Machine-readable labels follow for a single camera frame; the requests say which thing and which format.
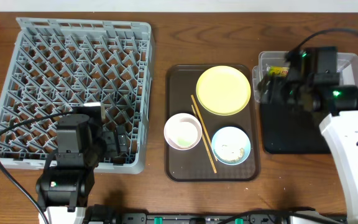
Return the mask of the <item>green orange snack wrapper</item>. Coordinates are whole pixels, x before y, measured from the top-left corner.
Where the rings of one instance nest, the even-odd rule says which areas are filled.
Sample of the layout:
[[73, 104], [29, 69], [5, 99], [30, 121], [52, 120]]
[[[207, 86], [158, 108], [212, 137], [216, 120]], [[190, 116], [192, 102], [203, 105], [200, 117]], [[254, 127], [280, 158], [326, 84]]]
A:
[[267, 75], [275, 76], [275, 77], [286, 77], [288, 71], [289, 71], [288, 67], [277, 67], [277, 66], [267, 67]]

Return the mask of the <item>light blue small plate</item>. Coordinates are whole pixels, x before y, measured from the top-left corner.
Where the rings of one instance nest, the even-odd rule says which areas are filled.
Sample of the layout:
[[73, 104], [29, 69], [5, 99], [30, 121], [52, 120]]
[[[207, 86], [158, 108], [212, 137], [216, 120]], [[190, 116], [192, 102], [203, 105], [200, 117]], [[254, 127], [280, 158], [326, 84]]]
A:
[[211, 140], [211, 146], [218, 161], [229, 166], [243, 163], [251, 152], [248, 135], [233, 126], [226, 126], [216, 131]]

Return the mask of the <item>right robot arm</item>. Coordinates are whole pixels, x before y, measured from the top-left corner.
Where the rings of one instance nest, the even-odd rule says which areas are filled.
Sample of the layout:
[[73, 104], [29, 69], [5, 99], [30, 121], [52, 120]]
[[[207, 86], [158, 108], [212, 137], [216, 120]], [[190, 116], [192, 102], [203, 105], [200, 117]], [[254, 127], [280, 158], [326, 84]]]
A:
[[358, 223], [358, 56], [335, 47], [264, 51], [253, 70], [264, 149], [271, 154], [331, 154]]

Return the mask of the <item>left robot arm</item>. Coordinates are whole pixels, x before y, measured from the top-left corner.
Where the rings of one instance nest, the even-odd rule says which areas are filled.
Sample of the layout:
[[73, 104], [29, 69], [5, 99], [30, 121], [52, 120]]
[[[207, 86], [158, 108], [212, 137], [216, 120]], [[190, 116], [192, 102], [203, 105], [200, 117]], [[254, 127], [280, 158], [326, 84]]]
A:
[[105, 117], [104, 105], [94, 102], [74, 107], [58, 121], [58, 147], [36, 183], [40, 223], [121, 222], [120, 214], [107, 205], [88, 206], [95, 168], [105, 158], [123, 164], [129, 150], [124, 127], [105, 131]]

